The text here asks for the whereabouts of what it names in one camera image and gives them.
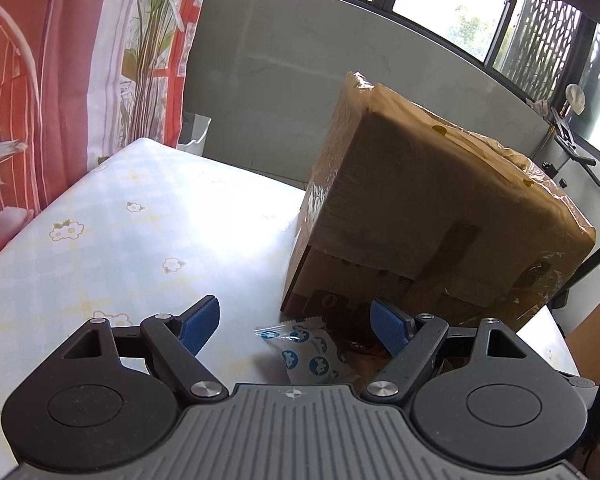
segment flower print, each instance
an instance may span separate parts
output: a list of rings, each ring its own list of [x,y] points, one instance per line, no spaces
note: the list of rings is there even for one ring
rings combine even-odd
[[[105,314],[104,312],[101,312],[100,310],[96,310],[96,312],[93,313],[92,317],[106,317],[109,322],[111,323],[111,326],[131,326],[133,325],[133,322],[129,319],[129,316],[127,314],[125,314],[124,312],[122,314]]]
[[[140,204],[137,204],[135,202],[127,202],[126,203],[126,210],[129,211],[130,213],[139,213],[142,211],[142,209],[145,209],[145,207],[141,206]]]
[[[62,223],[54,224],[54,228],[49,233],[49,236],[55,242],[63,240],[65,238],[71,238],[71,240],[75,240],[78,236],[82,234],[83,230],[84,225],[79,224],[75,221],[72,222],[71,220],[65,220]]]
[[[164,273],[168,274],[169,272],[177,272],[184,265],[186,265],[186,262],[183,262],[182,260],[177,258],[167,258],[162,264],[162,268],[164,269]]]

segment small packet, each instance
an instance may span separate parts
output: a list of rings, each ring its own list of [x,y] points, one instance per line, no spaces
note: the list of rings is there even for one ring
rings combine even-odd
[[[350,383],[357,378],[320,317],[285,321],[254,332],[280,355],[291,384]]]

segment metal window grille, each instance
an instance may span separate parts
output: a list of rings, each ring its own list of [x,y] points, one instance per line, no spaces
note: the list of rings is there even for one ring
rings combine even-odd
[[[580,19],[555,0],[525,0],[501,73],[534,101],[549,99],[564,69]]]

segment window frame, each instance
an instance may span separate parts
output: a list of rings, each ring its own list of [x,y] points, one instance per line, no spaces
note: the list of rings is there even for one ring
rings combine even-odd
[[[513,17],[513,12],[517,0],[505,0],[502,15],[498,22],[494,37],[491,40],[491,44],[484,62],[482,62],[477,57],[472,56],[467,51],[463,50],[451,41],[446,40],[445,38],[436,34],[435,32],[432,32],[428,28],[425,28],[419,23],[416,23],[410,20],[409,18],[405,18],[404,16],[401,16],[400,14],[394,12],[393,8],[396,0],[341,1],[347,2],[348,4],[355,5],[365,10],[369,10],[370,12],[374,12],[379,16],[387,18],[388,20],[392,20],[392,22],[398,23],[399,25],[402,25],[403,27],[406,27],[409,30],[413,30],[421,36],[424,36],[425,38],[445,47],[447,50],[456,54],[456,56],[459,56],[465,61],[471,63],[473,66],[484,72],[486,75],[500,83],[502,86],[504,86],[504,88],[509,90],[513,95],[515,95],[515,97],[519,98],[522,102],[526,103],[526,100],[530,98],[525,91],[520,89],[506,76],[502,75],[500,72],[498,72],[498,70],[494,69],[493,67],[494,62],[496,61],[496,56],[498,55],[499,49],[504,41],[507,28],[509,27],[510,21]],[[568,53],[564,64],[564,69],[560,74],[560,78],[558,79],[558,83],[555,87],[555,90],[549,99],[550,106],[556,108],[557,110],[560,110],[566,102],[566,99],[564,97],[564,90],[567,87],[567,85],[570,83],[579,83],[580,81],[580,77],[582,76],[582,72],[588,60],[589,49],[594,40],[595,28],[596,23],[593,20],[590,20],[584,14],[582,14],[578,23],[578,28],[576,30],[573,43],[571,45],[570,52]],[[594,148],[576,132],[573,132],[573,137],[577,145],[581,146],[584,150],[589,152],[592,156],[594,156],[597,160],[600,161],[600,150]]]

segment cardboard box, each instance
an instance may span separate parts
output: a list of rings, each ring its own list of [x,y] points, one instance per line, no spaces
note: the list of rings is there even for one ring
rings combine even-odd
[[[302,202],[283,312],[364,346],[378,296],[457,326],[517,330],[595,230],[528,158],[348,74]]]
[[[600,383],[600,304],[567,337],[582,377]]]

